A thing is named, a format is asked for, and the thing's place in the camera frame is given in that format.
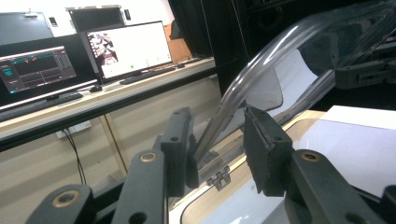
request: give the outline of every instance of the white surface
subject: white surface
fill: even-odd
[[[335,105],[320,119],[396,130],[396,112],[391,110]]]
[[[297,49],[277,65],[275,71],[282,89],[283,104],[280,108],[268,111],[272,117],[289,109],[318,78]]]
[[[293,147],[322,153],[350,185],[381,197],[396,184],[395,118],[396,111],[336,106]]]
[[[262,193],[258,194],[254,180],[249,179],[202,223],[262,223],[282,200],[281,197],[266,197]]]

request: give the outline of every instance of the curved plastic part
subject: curved plastic part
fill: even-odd
[[[353,5],[310,16],[278,35],[225,92],[199,139],[198,166],[216,142],[243,125],[244,105],[268,111],[280,125],[312,106],[334,86],[334,68],[369,59],[393,32],[395,11],[395,1]]]

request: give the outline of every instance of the wooden desk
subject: wooden desk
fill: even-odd
[[[114,83],[74,102],[1,122],[0,152],[214,74],[214,60],[206,59],[130,85]]]

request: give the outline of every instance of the monitor screen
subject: monitor screen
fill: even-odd
[[[0,111],[97,82],[78,35],[0,46]]]
[[[119,7],[68,9],[68,12],[77,32],[125,25]]]
[[[87,32],[86,36],[104,82],[172,62],[161,21]]]

